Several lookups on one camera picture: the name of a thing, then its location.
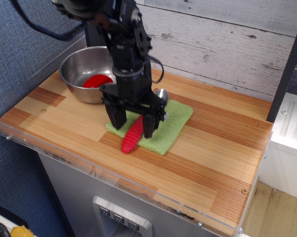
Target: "green microfiber towel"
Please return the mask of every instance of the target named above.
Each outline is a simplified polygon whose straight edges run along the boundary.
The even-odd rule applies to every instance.
[[[138,146],[144,147],[150,151],[164,155],[173,144],[185,123],[193,113],[193,109],[187,105],[181,104],[175,100],[170,100],[165,107],[168,118],[165,122],[160,121],[151,138],[145,138],[144,135],[138,142]],[[140,116],[131,111],[127,111],[127,122],[119,129],[115,129],[111,122],[106,126],[107,130],[119,137],[124,138],[131,125]]]

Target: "control panel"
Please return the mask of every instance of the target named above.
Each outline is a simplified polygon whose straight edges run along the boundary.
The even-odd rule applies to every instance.
[[[114,233],[112,233],[112,230],[121,229],[121,225],[138,232],[142,237],[153,237],[152,223],[134,212],[116,205],[100,196],[93,197],[93,207],[103,237],[115,236]]]

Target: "metal bowl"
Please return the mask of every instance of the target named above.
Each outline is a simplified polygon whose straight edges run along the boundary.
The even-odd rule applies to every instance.
[[[60,65],[60,76],[78,100],[89,104],[100,104],[102,92],[99,88],[82,87],[91,76],[103,74],[116,82],[112,73],[112,58],[104,46],[88,47],[69,55]]]

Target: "red object in bowl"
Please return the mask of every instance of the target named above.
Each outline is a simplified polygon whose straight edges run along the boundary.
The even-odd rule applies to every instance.
[[[102,84],[113,83],[113,80],[110,77],[107,77],[102,74],[93,75],[83,84],[84,88],[98,88]]]

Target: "white wooden wall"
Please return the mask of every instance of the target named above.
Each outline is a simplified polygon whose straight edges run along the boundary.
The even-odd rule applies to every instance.
[[[165,71],[273,100],[297,34],[297,0],[137,3]]]

